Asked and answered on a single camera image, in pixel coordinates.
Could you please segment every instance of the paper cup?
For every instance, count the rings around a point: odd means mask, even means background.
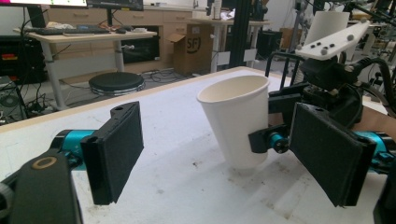
[[[265,76],[233,77],[197,95],[225,160],[235,169],[255,168],[267,158],[251,152],[248,135],[268,127],[268,85]]]

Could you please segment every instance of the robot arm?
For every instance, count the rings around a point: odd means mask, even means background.
[[[116,203],[143,150],[139,103],[113,108],[99,130],[65,130],[1,182],[1,223],[82,223],[71,170],[85,166],[95,204]]]

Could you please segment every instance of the desk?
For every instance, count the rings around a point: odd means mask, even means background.
[[[98,129],[117,105],[139,101],[145,148],[118,203],[97,206],[85,172],[73,171],[85,223],[372,224],[384,175],[367,175],[358,205],[336,207],[292,152],[269,151],[256,172],[229,168],[196,100],[204,87],[262,71],[207,76],[0,126],[0,179],[46,151],[64,129]],[[280,79],[270,76],[269,91]]]
[[[154,32],[131,33],[125,35],[105,34],[105,35],[85,35],[85,36],[63,36],[63,35],[37,35],[29,34],[29,37],[37,39],[43,49],[45,63],[49,73],[49,81],[55,95],[57,110],[64,110],[68,107],[64,102],[59,79],[73,77],[93,72],[104,71],[117,68],[119,72],[124,71],[121,40],[147,38],[156,35]],[[84,42],[113,41],[114,53],[104,55],[94,55],[91,57],[73,58],[68,60],[54,60],[50,50],[50,44],[77,44]]]
[[[218,70],[218,65],[228,64],[230,61],[230,52],[224,52],[224,45],[226,40],[227,26],[233,25],[233,21],[221,21],[221,20],[210,20],[210,19],[196,19],[192,18],[191,21],[211,24],[214,27],[214,38],[213,38],[213,50],[212,50],[212,61],[210,72],[214,73]],[[257,36],[259,34],[259,29],[264,25],[269,24],[269,21],[250,21],[248,23],[249,31],[251,34],[251,29],[253,29],[253,37],[250,43],[250,49],[245,50],[244,62],[247,62],[248,67],[253,67],[253,62],[256,59],[257,49]]]

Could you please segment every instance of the electronic equipment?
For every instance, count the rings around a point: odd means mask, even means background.
[[[27,119],[17,86],[8,76],[0,77],[0,125]]]
[[[10,7],[86,7],[87,2],[85,0],[9,0],[0,1],[0,6]]]
[[[78,35],[78,34],[95,34],[95,35],[105,35],[110,34],[110,32],[105,28],[85,28],[85,29],[50,29],[41,28],[34,29],[35,33],[38,35]]]
[[[83,223],[71,176],[77,168],[87,170],[93,203],[116,203],[144,146],[139,102],[110,114],[99,130],[61,131],[46,152],[3,180],[0,223]]]

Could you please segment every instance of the stool seat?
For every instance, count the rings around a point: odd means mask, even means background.
[[[89,80],[91,91],[99,95],[124,95],[145,88],[145,79],[134,73],[105,73]]]

